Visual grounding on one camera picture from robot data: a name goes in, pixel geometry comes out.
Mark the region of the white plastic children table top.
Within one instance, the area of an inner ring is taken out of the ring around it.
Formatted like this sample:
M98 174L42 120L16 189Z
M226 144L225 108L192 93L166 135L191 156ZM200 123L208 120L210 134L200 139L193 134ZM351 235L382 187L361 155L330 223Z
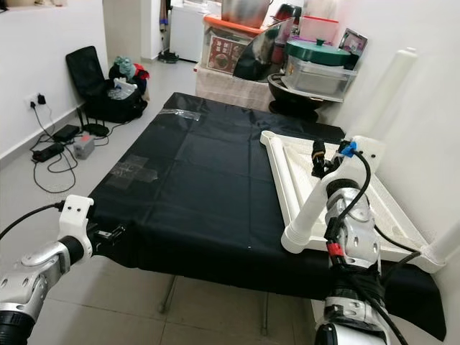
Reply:
M295 174L297 186L305 198L298 216L289 225L285 226L280 243L289 253L299 254L306 249L315 251L326 250L324 233L326 230L326 197L316 198L313 203L308 202L310 194L316 189L320 178L311 175L311 152L313 141L293 136L279 135L290 151L297 152L295 158ZM380 256L387 262L397 262L408 256L410 249L420 248L428 244L423 233L412 224L410 217L404 213L400 204L389 193L382 181L374 175L370 188L366 191L370 203L370 211L377 228L391 237L391 242L385 240L380 244ZM423 269L427 264L421 255L411 260L411 264Z

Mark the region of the black antenna router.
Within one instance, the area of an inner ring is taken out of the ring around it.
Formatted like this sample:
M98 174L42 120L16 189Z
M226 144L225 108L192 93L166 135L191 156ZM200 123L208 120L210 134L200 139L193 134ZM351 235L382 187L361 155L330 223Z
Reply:
M109 136L111 130L104 124L105 111L94 102L84 101L81 114L83 115L83 131L96 137Z

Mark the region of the clear tape strip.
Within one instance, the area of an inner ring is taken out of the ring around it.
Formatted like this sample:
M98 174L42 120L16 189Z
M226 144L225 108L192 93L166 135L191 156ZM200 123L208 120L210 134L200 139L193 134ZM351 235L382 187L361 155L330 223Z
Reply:
M194 121L200 121L201 113L196 111L184 111L184 109L161 109L157 113L158 115L176 115L185 119L193 119Z

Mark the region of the clear plastic bag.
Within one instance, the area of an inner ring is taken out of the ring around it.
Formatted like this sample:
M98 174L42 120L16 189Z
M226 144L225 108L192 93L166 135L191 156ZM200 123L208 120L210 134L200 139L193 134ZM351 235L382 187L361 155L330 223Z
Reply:
M122 101L134 94L136 89L136 83L131 83L126 78L115 78L112 79L112 88L108 91L108 97L115 101Z

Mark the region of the orange lidded storage box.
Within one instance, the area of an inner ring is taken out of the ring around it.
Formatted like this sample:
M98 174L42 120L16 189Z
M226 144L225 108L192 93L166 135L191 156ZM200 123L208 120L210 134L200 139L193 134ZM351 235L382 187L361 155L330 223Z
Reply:
M243 50L265 30L217 19L212 14L203 18L203 25L203 52L198 67L229 75L233 75Z

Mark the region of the black wok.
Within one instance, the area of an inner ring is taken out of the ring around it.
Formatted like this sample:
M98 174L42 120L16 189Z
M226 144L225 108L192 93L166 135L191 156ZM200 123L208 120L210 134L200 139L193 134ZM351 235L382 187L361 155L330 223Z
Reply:
M321 98L312 98L312 96L301 96L293 94L285 88L282 82L282 73L273 73L267 76L267 85L269 85L270 93L272 93L273 101L270 102L267 108L270 112L293 117L297 119L305 119L309 122L317 122L319 120L318 110L322 106L332 104L331 101L324 101Z

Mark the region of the green pot lid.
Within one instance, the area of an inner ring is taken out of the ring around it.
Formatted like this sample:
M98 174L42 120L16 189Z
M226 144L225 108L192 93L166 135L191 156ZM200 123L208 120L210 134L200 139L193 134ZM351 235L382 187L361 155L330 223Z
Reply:
M316 65L343 66L348 62L351 53L326 45L324 40L304 42L303 40L288 40L285 47L286 55L315 63Z

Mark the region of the black tablecloth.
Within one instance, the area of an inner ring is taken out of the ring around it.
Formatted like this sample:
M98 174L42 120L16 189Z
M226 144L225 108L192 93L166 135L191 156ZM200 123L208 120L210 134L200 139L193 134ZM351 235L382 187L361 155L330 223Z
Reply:
M126 227L104 256L125 267L323 300L332 286L326 254L285 251L263 131L335 144L341 128L174 93L161 109L201 113L200 121L157 115L119 158L146 157L158 180L90 193L102 226Z

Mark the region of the grey printed box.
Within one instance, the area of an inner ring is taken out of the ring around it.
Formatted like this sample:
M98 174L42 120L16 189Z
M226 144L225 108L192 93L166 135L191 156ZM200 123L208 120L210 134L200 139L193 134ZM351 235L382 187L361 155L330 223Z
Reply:
M341 38L341 43L339 43L339 49L349 53L349 58L346 60L345 65L343 65L344 69L354 71L362 53L364 53L367 43L368 39L364 35L348 27L345 29L345 33L343 33Z

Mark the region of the clear tape cross patch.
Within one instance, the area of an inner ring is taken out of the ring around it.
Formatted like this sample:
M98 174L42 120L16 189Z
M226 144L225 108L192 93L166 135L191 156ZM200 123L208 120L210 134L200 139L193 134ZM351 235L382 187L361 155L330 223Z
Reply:
M113 165L105 185L119 190L127 190L134 182L151 183L154 180L158 180L157 171L148 170L145 167L147 161L146 157L129 155L125 161Z

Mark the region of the clear plastic storage box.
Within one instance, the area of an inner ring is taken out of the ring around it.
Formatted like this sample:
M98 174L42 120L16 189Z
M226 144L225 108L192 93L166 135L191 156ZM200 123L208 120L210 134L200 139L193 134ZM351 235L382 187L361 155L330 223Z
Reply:
M289 57L282 82L286 88L299 93L342 102L347 89L358 72L341 66L318 65L318 63Z

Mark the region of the steel pot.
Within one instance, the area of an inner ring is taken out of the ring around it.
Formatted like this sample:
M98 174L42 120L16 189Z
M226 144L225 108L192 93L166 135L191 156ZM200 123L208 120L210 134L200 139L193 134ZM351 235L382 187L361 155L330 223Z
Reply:
M245 27L261 27L273 0L221 0L221 20Z

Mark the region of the grey power box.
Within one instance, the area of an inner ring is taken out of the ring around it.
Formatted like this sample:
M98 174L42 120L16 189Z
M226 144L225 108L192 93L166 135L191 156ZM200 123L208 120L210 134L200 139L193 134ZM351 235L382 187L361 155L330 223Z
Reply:
M73 156L76 159L86 160L94 151L95 146L95 136L90 134L79 136L73 141Z

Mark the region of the pink box red lid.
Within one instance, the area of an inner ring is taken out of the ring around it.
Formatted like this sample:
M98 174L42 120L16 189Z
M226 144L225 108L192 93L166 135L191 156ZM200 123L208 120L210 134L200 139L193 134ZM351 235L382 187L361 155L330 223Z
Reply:
M325 44L332 44L338 32L339 21L322 19L322 17L302 16L299 25L299 38L306 42L323 40Z

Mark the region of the grey metal table leg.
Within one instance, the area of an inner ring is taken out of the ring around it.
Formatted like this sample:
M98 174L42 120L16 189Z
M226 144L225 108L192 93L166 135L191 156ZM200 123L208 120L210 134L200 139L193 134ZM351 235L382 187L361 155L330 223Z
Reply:
M178 280L178 276L173 275L170 277L170 282L167 284L165 295L158 308L159 313L163 313L163 315L170 312L171 303L173 301L173 296L175 293L175 283L177 282L177 280Z
M259 332L262 336L269 336L270 294L262 295L262 311L260 311Z

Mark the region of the beige cloth covered stand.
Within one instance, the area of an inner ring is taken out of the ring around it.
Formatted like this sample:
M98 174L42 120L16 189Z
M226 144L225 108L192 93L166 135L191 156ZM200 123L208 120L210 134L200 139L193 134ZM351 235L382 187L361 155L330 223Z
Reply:
M195 95L256 111L269 111L273 101L269 83L234 78L230 73L195 68Z

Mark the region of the black plastic bag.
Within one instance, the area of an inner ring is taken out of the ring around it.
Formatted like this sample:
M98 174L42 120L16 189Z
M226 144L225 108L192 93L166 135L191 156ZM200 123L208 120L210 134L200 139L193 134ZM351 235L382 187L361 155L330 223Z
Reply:
M285 47L293 22L294 19L277 22L254 37L237 59L233 77L267 82L270 75L280 72L285 62Z

